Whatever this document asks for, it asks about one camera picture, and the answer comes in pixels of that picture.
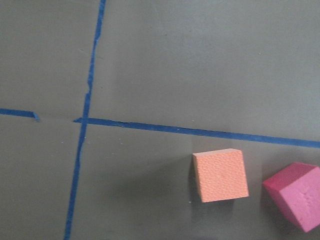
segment orange block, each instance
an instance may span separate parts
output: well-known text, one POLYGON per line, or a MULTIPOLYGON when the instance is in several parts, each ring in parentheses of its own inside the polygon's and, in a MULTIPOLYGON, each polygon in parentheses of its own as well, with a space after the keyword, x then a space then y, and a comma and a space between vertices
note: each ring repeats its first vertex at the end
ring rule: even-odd
POLYGON ((249 196, 241 150, 229 148, 194 153, 193 164, 203 203, 249 196))

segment gray floor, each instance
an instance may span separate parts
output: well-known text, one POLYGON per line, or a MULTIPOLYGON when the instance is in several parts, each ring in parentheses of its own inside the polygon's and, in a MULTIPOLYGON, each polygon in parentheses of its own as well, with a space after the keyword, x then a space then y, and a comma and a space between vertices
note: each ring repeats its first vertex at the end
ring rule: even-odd
MULTIPOLYGON (((0 3, 0 239, 61 240, 98 0, 0 3)), ((320 2, 108 0, 90 117, 319 141, 320 2)), ((316 240, 261 182, 320 149, 89 125, 72 240, 316 240), (191 154, 243 150, 250 197, 200 203, 191 154)))

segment cube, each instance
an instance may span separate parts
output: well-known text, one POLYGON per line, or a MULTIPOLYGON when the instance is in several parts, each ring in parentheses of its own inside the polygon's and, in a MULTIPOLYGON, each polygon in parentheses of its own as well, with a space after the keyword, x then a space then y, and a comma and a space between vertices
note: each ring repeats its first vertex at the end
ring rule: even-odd
POLYGON ((320 225, 320 168, 295 162, 263 182, 291 223, 309 232, 320 225))
POLYGON ((193 164, 203 203, 249 196, 241 150, 229 148, 194 153, 193 164))

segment blue line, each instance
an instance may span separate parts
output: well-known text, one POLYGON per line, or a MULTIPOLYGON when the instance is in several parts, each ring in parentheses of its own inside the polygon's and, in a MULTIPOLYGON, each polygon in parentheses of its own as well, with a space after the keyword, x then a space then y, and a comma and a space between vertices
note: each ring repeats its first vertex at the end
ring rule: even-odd
POLYGON ((91 53, 90 69, 89 69, 88 79, 87 79, 87 84, 89 86, 89 90, 85 95, 85 100, 84 100, 84 105, 83 105, 81 129, 80 129, 78 147, 77 147, 76 158, 75 158, 75 163, 74 163, 69 207, 68 207, 66 223, 65 223, 64 240, 69 240, 70 236, 71 236, 72 222, 73 222, 73 217, 74 217, 76 196, 77 196, 78 183, 79 183, 82 148, 83 148, 83 144, 86 139, 87 125, 88 125, 89 111, 90 111, 90 103, 91 103, 91 94, 92 94, 92 87, 93 87, 94 75, 95 75, 96 48, 97 48, 97 44, 98 44, 98 41, 99 41, 99 38, 101 35, 101 27, 102 27, 102 23, 103 23, 104 14, 105 14, 105 5, 106 5, 106 0, 100 0, 99 13, 98 13, 98 18, 97 18, 97 23, 96 23, 96 28, 95 28, 95 36, 94 36, 94 41, 93 41, 92 53, 91 53))
POLYGON ((34 111, 24 111, 24 110, 0 108, 0 114, 18 116, 18 117, 26 117, 26 118, 33 118, 37 122, 40 122, 39 116, 34 111))
MULTIPOLYGON (((83 119, 80 117, 74 120, 73 122, 82 123, 82 121, 83 119)), ((178 127, 178 126, 154 125, 154 124, 146 124, 146 123, 138 123, 138 122, 121 122, 121 121, 112 121, 112 120, 98 119, 98 118, 88 118, 87 123, 94 124, 94 125, 117 126, 122 128, 129 128, 129 129, 141 129, 141 130, 159 131, 159 132, 176 133, 176 134, 189 134, 189 135, 198 135, 198 136, 213 137, 213 138, 235 139, 235 140, 244 140, 244 141, 251 141, 251 142, 291 145, 291 146, 320 149, 320 141, 302 140, 302 139, 294 139, 294 138, 251 135, 251 134, 245 134, 245 133, 235 133, 235 132, 225 132, 225 131, 211 131, 211 130, 203 130, 203 129, 184 128, 184 127, 178 127)))

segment magenta cube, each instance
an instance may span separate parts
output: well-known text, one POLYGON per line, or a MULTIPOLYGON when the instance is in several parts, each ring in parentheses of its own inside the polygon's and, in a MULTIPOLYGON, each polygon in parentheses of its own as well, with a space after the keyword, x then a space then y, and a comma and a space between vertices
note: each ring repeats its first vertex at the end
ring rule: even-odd
POLYGON ((320 168, 295 162, 263 182, 291 223, 309 232, 320 225, 320 168))

